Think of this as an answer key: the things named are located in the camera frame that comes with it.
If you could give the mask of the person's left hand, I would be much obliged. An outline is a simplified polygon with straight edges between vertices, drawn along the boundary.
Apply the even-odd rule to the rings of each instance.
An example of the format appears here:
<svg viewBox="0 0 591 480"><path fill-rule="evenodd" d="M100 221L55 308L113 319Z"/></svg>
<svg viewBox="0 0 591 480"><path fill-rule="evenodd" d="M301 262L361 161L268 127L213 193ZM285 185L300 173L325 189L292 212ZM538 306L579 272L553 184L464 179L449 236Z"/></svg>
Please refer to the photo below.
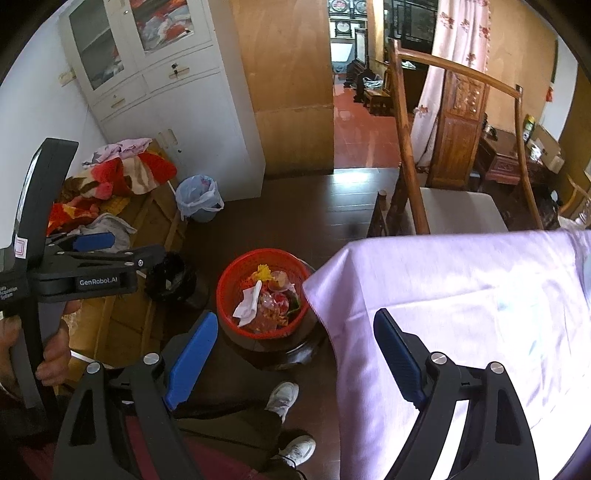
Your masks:
<svg viewBox="0 0 591 480"><path fill-rule="evenodd" d="M17 302L1 320L1 387L28 409L52 398L71 358L69 329L62 317L79 310L78 300L40 304Z"/></svg>

